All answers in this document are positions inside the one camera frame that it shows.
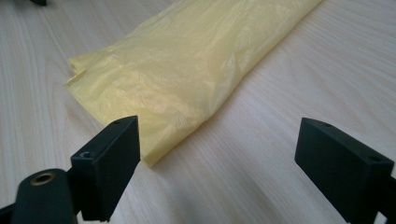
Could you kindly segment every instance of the table surface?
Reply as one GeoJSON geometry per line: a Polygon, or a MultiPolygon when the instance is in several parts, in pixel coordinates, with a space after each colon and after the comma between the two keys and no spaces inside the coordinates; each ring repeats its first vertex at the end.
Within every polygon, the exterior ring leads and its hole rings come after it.
{"type": "MultiPolygon", "coordinates": [[[[0,207],[26,176],[69,169],[103,129],[65,89],[67,59],[172,2],[0,1],[0,207]]],[[[396,161],[394,0],[321,3],[212,119],[152,169],[137,166],[110,223],[345,223],[293,160],[302,117],[396,161]]]]}

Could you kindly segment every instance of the wood grain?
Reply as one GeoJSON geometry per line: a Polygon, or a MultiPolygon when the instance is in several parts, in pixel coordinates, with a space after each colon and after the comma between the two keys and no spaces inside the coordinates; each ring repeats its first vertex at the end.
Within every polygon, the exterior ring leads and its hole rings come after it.
{"type": "MultiPolygon", "coordinates": [[[[67,59],[172,2],[0,1],[0,207],[26,176],[68,169],[103,128],[66,91],[67,59]]],[[[300,120],[396,161],[395,27],[393,0],[324,1],[211,120],[153,169],[137,167],[110,223],[345,223],[293,161],[300,120]]]]}

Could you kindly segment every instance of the black plastic bracket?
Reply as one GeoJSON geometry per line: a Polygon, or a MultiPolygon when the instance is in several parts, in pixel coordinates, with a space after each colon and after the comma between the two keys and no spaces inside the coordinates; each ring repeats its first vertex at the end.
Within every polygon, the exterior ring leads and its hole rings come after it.
{"type": "Polygon", "coordinates": [[[394,162],[348,134],[302,119],[295,161],[347,222],[396,220],[394,162]]]}
{"type": "Polygon", "coordinates": [[[71,157],[65,172],[50,169],[25,178],[16,202],[0,209],[0,223],[77,223],[109,221],[140,162],[137,117],[106,126],[71,157]]]}

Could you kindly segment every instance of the yellow plastic bag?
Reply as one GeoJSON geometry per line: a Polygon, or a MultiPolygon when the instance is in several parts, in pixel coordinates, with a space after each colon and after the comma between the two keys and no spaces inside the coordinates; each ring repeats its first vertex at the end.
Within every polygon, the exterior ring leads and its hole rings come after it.
{"type": "Polygon", "coordinates": [[[223,104],[320,0],[181,0],[118,43],[70,59],[74,97],[100,122],[139,117],[155,164],[223,104]]]}

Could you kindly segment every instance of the plastic bag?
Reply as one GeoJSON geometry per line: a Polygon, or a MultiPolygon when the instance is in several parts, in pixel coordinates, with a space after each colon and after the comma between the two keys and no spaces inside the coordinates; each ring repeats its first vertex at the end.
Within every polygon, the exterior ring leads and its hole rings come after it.
{"type": "Polygon", "coordinates": [[[223,104],[320,0],[183,0],[118,43],[70,59],[74,97],[100,122],[139,117],[155,164],[223,104]]]}

